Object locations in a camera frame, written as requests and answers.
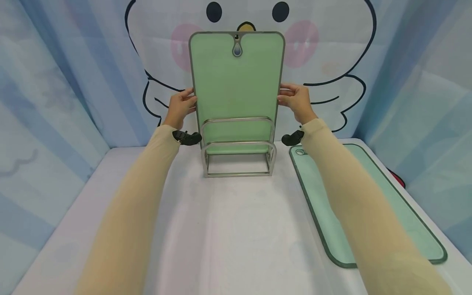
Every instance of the hand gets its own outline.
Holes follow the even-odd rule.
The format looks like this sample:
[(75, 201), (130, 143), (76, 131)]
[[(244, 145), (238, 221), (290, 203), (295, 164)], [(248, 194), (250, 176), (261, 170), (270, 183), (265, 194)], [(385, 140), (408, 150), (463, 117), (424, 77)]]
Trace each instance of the hand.
[(194, 95), (190, 96), (193, 92), (193, 88), (187, 88), (182, 92), (172, 95), (164, 125), (169, 125), (177, 130), (182, 128), (185, 116), (195, 112), (197, 97)]
[(310, 94), (307, 87), (282, 83), (280, 88), (280, 95), (277, 96), (278, 104), (289, 107), (295, 115), (295, 120), (303, 125), (318, 118), (310, 104)]

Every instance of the light green surface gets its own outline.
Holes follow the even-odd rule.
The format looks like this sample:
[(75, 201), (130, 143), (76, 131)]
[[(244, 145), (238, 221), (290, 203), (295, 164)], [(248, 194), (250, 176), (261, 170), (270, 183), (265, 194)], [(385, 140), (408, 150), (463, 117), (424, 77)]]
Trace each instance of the light green surface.
[[(345, 147), (362, 163), (364, 168), (380, 186), (403, 227), (421, 253), (432, 263), (444, 262), (447, 259), (445, 249), (414, 213), (366, 151), (356, 144), (345, 144)], [(303, 149), (301, 146), (291, 148), (290, 156), (297, 170), (298, 178), (309, 203), (310, 211), (323, 241), (325, 251), (338, 266), (355, 268), (354, 256), (341, 228), (341, 224), (329, 206), (318, 168), (310, 156), (306, 154), (298, 155), (296, 153), (297, 150)]]
[[(240, 37), (242, 55), (233, 55), (233, 34), (197, 33), (190, 39), (200, 132), (205, 143), (269, 140), (268, 122), (214, 123), (207, 119), (269, 117), (275, 120), (285, 41), (278, 33)], [(264, 153), (267, 146), (211, 147), (208, 154)]]

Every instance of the white tabletop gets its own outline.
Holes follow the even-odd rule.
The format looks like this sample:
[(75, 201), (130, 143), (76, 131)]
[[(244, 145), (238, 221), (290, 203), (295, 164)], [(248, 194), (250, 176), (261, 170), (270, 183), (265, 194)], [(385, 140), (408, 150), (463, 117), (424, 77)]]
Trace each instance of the white tabletop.
[[(359, 140), (344, 142), (370, 152)], [(342, 269), (325, 254), (288, 147), (277, 148), (271, 177), (205, 179), (199, 146), (181, 147), (159, 208), (145, 294), (366, 294), (357, 270)], [(13, 295), (73, 293), (105, 209), (142, 150), (107, 153)], [(455, 294), (468, 294), (472, 266), (408, 194), (405, 199), (447, 250), (437, 269)]]

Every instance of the red object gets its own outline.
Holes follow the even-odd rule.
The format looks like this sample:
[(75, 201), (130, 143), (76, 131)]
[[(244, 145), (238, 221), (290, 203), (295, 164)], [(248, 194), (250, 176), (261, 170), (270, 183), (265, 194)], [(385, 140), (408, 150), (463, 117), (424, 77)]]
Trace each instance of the red object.
[(392, 173), (393, 177), (395, 177), (395, 179), (398, 181), (398, 183), (403, 187), (403, 188), (406, 188), (405, 186), (405, 181), (403, 181), (403, 179), (398, 176), (397, 174), (395, 174), (395, 172), (393, 172), (392, 170), (388, 169), (390, 171), (390, 173)]

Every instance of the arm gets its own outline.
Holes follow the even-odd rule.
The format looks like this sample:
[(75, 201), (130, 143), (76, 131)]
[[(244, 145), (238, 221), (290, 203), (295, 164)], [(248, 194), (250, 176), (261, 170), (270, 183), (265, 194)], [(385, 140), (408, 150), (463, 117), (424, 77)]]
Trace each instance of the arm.
[(304, 105), (305, 98), (297, 97), (306, 95), (309, 102), (308, 90), (305, 93), (300, 86), (285, 86), (292, 92), (282, 91), (282, 104), (293, 109), (303, 124), (303, 148), (316, 162), (367, 292), (451, 294), (447, 283), (409, 238), (379, 186), (317, 119), (310, 105)]
[(171, 98), (164, 125), (156, 129), (121, 182), (101, 221), (76, 295), (143, 292), (160, 197), (180, 146), (172, 132), (194, 110), (196, 97), (186, 97), (192, 91)]

